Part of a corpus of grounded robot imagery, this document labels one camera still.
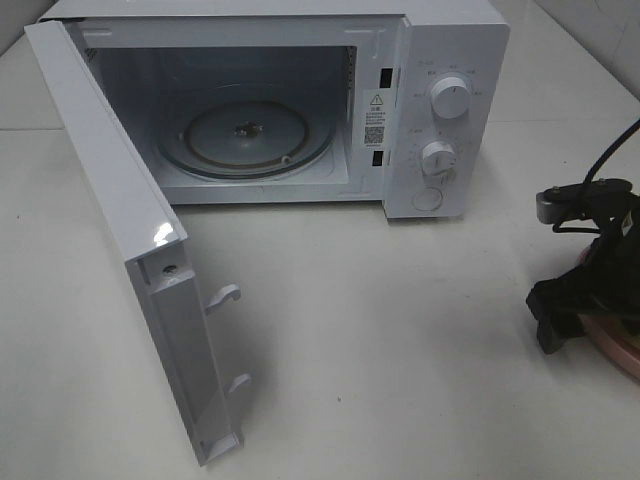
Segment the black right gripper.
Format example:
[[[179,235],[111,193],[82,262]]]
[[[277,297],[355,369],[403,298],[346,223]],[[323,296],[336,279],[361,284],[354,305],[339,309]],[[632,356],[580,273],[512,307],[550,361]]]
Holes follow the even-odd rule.
[[[639,199],[631,182],[601,179],[551,187],[536,194],[542,224],[591,220],[597,237],[583,260],[563,275],[535,283],[526,305],[537,321],[536,338],[545,354],[553,354],[585,330],[581,315],[639,318]]]

